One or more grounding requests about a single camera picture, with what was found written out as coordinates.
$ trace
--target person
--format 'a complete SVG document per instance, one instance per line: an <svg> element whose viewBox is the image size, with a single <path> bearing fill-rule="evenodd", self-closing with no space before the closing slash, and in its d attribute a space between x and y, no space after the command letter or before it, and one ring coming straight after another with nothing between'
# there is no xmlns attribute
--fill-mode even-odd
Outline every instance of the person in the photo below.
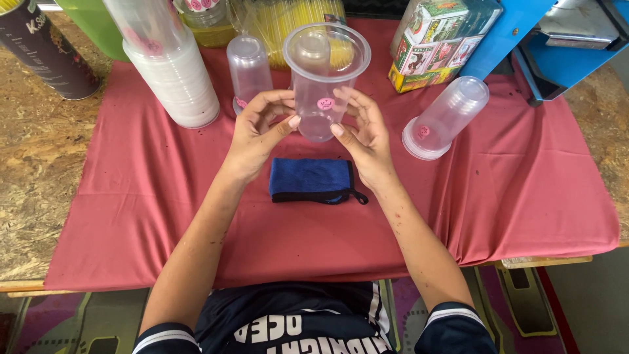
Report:
<svg viewBox="0 0 629 354"><path fill-rule="evenodd" d="M461 270L398 179L378 105L356 89L335 95L348 101L347 113L356 118L357 128L336 123L331 131L376 196L430 311L415 353L496 353ZM245 186L301 121L294 105L293 91L266 91L236 118L230 150L155 282L134 354L394 353L374 282L278 282L212 292L223 241ZM269 124L276 115L289 116Z"/></svg>

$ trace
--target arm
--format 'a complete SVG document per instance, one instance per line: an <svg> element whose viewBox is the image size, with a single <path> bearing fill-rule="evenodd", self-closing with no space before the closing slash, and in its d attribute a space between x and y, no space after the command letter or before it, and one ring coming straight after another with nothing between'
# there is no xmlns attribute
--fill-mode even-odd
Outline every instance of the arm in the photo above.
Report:
<svg viewBox="0 0 629 354"><path fill-rule="evenodd" d="M398 179L391 161L389 133L376 102L355 89L335 91L335 95L348 101L347 113L356 118L359 128L334 124L332 133L352 155L360 180L376 195L428 311L446 301L473 306L459 266Z"/></svg>
<svg viewBox="0 0 629 354"><path fill-rule="evenodd" d="M260 93L236 118L230 150L157 277L140 333L167 322L194 329L214 284L223 242L246 185L260 174L271 149L299 125L301 119L291 116L269 126L275 115L294 114L293 98L288 90Z"/></svg>

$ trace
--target folded blue cloth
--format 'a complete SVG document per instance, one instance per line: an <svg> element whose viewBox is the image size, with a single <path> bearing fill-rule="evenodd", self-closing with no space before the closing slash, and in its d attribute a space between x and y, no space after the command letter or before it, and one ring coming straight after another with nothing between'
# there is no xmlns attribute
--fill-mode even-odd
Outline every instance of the folded blue cloth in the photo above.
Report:
<svg viewBox="0 0 629 354"><path fill-rule="evenodd" d="M352 162L332 159L273 159L269 193L274 203L310 201L339 204L353 195L361 204L367 197L354 189Z"/></svg>

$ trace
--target tin can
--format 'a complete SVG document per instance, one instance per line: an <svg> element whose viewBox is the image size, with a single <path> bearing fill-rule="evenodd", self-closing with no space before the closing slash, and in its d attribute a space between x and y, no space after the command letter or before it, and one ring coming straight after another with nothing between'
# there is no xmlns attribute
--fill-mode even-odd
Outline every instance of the tin can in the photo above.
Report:
<svg viewBox="0 0 629 354"><path fill-rule="evenodd" d="M0 43L68 100L94 94L101 79L35 3L0 14Z"/></svg>

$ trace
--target wooden table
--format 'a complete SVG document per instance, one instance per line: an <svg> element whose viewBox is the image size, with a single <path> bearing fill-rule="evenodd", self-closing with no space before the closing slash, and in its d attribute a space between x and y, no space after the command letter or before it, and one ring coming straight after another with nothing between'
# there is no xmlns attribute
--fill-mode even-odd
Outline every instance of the wooden table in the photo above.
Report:
<svg viewBox="0 0 629 354"><path fill-rule="evenodd" d="M63 13L52 21L102 77L111 59ZM41 290L54 247L79 184L104 87L68 101L42 84L6 49L0 49L0 291ZM621 245L629 245L629 96L610 66L565 94L603 181L616 203ZM505 268L590 261L520 257Z"/></svg>

